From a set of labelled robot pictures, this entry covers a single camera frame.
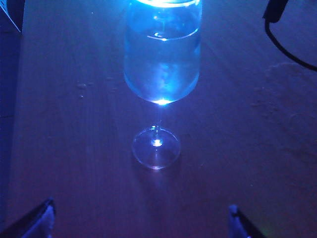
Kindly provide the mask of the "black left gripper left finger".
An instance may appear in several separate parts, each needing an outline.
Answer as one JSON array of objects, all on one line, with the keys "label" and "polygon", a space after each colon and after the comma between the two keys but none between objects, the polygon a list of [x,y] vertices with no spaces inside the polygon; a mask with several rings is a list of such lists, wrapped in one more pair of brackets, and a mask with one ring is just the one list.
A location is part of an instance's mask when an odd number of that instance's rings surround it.
[{"label": "black left gripper left finger", "polygon": [[55,223],[55,204],[50,197],[4,231],[1,238],[51,238]]}]

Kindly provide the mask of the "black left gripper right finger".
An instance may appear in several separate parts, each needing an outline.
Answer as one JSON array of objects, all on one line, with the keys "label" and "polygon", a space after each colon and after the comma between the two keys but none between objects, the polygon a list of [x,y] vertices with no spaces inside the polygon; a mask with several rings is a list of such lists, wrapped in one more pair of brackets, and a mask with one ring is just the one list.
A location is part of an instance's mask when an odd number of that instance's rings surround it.
[{"label": "black left gripper right finger", "polygon": [[228,235],[230,238],[265,238],[237,205],[230,205]]}]

